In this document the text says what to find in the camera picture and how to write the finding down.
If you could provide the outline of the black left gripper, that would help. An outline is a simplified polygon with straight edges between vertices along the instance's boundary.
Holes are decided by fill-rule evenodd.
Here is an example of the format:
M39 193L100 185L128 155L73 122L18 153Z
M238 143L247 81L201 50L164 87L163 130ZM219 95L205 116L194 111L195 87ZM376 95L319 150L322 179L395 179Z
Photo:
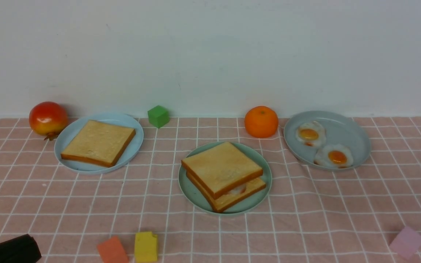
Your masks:
M41 258L40 248L29 234L0 243L0 263L37 263Z

